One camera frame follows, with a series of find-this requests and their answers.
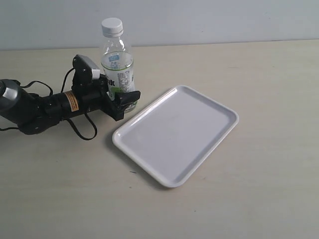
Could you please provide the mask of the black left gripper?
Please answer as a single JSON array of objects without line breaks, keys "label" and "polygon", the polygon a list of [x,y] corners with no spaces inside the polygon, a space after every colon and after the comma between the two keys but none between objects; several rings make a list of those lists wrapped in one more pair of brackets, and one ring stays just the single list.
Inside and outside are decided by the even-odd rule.
[{"label": "black left gripper", "polygon": [[79,110],[71,113],[72,117],[101,110],[115,121],[124,118],[123,109],[134,109],[141,97],[140,91],[116,92],[113,102],[108,96],[108,78],[104,74],[88,85],[78,84],[73,76],[71,91],[79,106]]}]

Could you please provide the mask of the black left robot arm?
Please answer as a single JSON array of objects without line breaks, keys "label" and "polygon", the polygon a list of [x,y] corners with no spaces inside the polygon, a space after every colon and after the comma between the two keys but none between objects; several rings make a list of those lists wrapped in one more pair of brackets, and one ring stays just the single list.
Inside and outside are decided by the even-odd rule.
[{"label": "black left robot arm", "polygon": [[67,121],[75,133],[86,140],[71,120],[73,117],[84,115],[97,133],[96,125],[88,116],[89,112],[101,110],[119,121],[124,118],[128,106],[141,96],[140,91],[116,93],[115,99],[111,100],[107,77],[103,74],[98,79],[75,74],[70,91],[50,93],[45,97],[28,93],[25,89],[29,86],[21,86],[17,80],[0,81],[0,115],[14,123],[14,129],[26,135],[42,133],[61,121]]}]

